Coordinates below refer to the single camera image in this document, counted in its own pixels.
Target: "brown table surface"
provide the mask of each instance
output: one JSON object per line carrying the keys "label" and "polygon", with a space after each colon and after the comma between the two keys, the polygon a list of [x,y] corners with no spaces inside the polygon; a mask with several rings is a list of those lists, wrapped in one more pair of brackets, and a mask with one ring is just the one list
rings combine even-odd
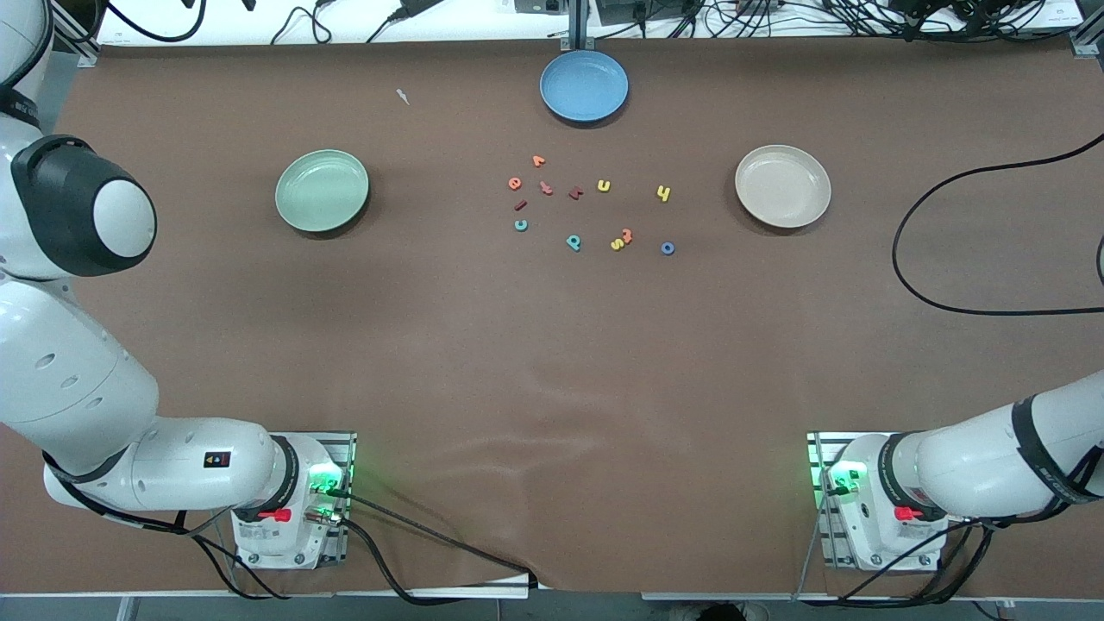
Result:
{"label": "brown table surface", "polygon": [[[1104,366],[1098,317],[951,315],[889,263],[935,182],[1095,136],[1096,63],[1061,43],[603,49],[631,96],[592,129],[543,108],[548,42],[112,50],[60,130],[141,181],[159,235],[139,267],[77,293],[158,378],[162,415],[355,430],[358,492],[559,589],[792,592],[814,515],[807,431],[953,423]],[[773,143],[831,176],[827,215],[790,235],[734,196],[736,164]],[[364,161],[372,197],[351,231],[308,239],[273,189],[327,147]],[[947,188],[906,232],[905,271],[951,303],[1100,304],[1102,158]],[[633,245],[614,253],[624,227]],[[50,502],[35,450],[0,436],[3,591],[221,588],[189,541]],[[1104,540],[1085,536],[1101,511],[999,534],[963,593],[1104,597]],[[408,586],[508,573],[357,515]],[[854,577],[814,565],[806,589]],[[355,543],[343,567],[272,580],[384,586]]]}

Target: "red button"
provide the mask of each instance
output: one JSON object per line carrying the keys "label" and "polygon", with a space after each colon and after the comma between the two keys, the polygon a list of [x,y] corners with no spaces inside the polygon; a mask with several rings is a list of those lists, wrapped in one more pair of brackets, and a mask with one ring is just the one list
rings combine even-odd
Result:
{"label": "red button", "polygon": [[900,519],[901,522],[909,522],[910,519],[916,518],[924,515],[923,512],[919,512],[910,507],[893,507],[893,517]]}
{"label": "red button", "polygon": [[276,511],[263,511],[257,517],[270,517],[276,522],[291,522],[291,509],[284,507]]}

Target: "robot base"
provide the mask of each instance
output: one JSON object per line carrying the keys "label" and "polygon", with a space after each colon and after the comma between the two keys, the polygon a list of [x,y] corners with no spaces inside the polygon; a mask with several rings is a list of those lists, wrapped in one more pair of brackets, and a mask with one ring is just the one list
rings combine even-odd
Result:
{"label": "robot base", "polygon": [[[357,434],[351,432],[277,433],[287,438],[299,457],[299,477],[284,508],[288,522],[266,517],[245,523],[234,516],[237,555],[253,569],[315,569],[346,557],[348,535],[326,516],[348,517],[348,502],[319,492],[337,486],[349,491]],[[318,522],[306,519],[307,513]]]}
{"label": "robot base", "polygon": [[[913,546],[947,527],[947,519],[900,520],[893,503],[882,490],[878,455],[888,436],[869,433],[852,440],[827,470],[827,488],[848,487],[850,493],[831,496],[829,506],[839,509],[854,566],[877,571]],[[934,571],[946,544],[941,536],[902,559],[890,571]]]}

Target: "plate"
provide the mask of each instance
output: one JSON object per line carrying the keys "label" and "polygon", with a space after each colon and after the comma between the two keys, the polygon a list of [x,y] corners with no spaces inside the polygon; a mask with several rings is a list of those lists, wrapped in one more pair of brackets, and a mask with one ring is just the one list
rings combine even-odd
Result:
{"label": "plate", "polygon": [[628,75],[602,52],[567,52],[544,67],[541,97],[549,109],[567,120],[602,120],[628,97]]}
{"label": "plate", "polygon": [[311,233],[330,231],[360,213],[368,200],[368,171],[336,149],[309,152],[291,162],[276,182],[276,211],[285,222]]}
{"label": "plate", "polygon": [[796,229],[824,215],[831,183],[815,157],[795,147],[768,145],[747,154],[736,167],[736,196],[758,220]]}

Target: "green plate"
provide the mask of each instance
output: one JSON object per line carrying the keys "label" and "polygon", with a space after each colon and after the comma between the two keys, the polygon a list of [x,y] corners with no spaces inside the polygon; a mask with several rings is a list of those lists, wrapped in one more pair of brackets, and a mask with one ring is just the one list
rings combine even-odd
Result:
{"label": "green plate", "polygon": [[367,200],[364,165],[335,149],[300,157],[276,182],[276,210],[300,231],[337,229],[360,213]]}

